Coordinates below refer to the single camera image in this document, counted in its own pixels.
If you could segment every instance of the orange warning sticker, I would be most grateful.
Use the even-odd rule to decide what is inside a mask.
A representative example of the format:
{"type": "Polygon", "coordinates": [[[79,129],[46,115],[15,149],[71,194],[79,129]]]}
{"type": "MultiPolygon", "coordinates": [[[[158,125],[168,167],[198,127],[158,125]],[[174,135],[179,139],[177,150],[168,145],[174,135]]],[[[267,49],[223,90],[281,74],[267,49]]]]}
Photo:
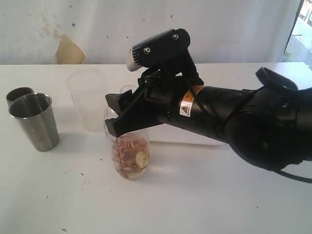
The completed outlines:
{"type": "MultiPolygon", "coordinates": [[[[194,85],[193,89],[196,94],[198,94],[205,86],[202,85],[194,85]]],[[[184,95],[181,105],[180,105],[180,115],[191,117],[191,109],[194,102],[194,96],[192,95],[191,91],[188,90],[186,94],[184,95]]]]}

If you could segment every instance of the white wall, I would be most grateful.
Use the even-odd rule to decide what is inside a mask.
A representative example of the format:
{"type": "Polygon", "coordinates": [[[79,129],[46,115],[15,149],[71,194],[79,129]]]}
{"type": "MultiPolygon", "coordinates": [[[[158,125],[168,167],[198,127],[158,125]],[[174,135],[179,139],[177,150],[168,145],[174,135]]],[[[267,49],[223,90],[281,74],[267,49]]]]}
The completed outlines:
{"type": "Polygon", "coordinates": [[[195,62],[279,61],[300,2],[0,1],[1,64],[56,63],[62,34],[81,48],[85,63],[124,63],[132,45],[171,28],[190,33],[195,62]]]}

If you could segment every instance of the gold coin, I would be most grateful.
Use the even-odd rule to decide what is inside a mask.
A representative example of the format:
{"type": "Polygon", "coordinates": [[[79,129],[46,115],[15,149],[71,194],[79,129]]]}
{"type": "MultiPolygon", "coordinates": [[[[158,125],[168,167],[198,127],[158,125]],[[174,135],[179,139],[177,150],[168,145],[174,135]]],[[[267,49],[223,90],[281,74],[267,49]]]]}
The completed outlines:
{"type": "Polygon", "coordinates": [[[143,150],[136,154],[136,163],[140,168],[143,168],[148,163],[148,153],[143,150]]]}

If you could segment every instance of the stainless steel cup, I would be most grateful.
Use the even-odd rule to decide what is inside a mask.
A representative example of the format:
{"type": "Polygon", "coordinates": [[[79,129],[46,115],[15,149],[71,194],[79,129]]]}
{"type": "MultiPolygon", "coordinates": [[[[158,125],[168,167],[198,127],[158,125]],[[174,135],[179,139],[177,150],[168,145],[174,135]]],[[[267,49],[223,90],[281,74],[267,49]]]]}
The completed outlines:
{"type": "Polygon", "coordinates": [[[26,94],[12,102],[9,112],[22,127],[36,150],[45,152],[59,142],[52,99],[43,93],[26,94]]]}
{"type": "Polygon", "coordinates": [[[20,87],[17,89],[13,89],[6,95],[6,102],[8,103],[8,106],[10,107],[12,102],[18,99],[21,96],[24,96],[26,94],[33,93],[34,90],[29,87],[20,87]]]}

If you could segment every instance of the tabletop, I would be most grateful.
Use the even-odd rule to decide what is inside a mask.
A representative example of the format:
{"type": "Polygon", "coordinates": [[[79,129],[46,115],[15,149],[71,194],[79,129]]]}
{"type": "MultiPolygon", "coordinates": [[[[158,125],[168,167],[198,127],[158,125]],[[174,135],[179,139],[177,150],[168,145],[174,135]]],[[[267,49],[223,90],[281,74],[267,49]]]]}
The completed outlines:
{"type": "MultiPolygon", "coordinates": [[[[312,86],[303,63],[197,68],[206,85],[256,89],[261,66],[300,88],[312,86]]],[[[141,73],[125,65],[0,66],[1,234],[311,233],[312,186],[256,168],[228,145],[152,142],[146,174],[134,181],[120,177],[105,134],[80,127],[65,85],[71,73],[95,67],[113,80],[109,92],[135,84],[141,73]],[[51,151],[37,152],[8,114],[5,95],[21,86],[53,99],[60,143],[51,151]]],[[[312,177],[312,164],[286,171],[312,177]]]]}

